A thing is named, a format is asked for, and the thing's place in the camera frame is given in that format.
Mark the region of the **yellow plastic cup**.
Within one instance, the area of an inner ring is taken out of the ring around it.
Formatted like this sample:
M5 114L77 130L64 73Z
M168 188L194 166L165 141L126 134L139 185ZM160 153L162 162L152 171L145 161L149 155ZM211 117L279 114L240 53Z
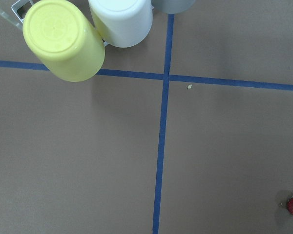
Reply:
M104 63L101 36L78 7L67 0L35 3L25 15L22 32L29 49L62 80L88 80Z

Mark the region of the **grey plastic cup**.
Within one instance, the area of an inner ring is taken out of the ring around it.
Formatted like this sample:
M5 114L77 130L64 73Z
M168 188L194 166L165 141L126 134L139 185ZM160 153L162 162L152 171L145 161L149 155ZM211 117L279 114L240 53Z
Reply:
M190 9L196 0L151 0L155 9L168 13L176 14Z

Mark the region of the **white plastic cup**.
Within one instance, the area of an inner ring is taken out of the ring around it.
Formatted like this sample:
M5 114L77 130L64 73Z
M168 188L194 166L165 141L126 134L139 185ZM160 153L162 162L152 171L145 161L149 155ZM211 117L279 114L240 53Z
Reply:
M128 48L149 34L153 12L149 0L90 0L95 28L108 44Z

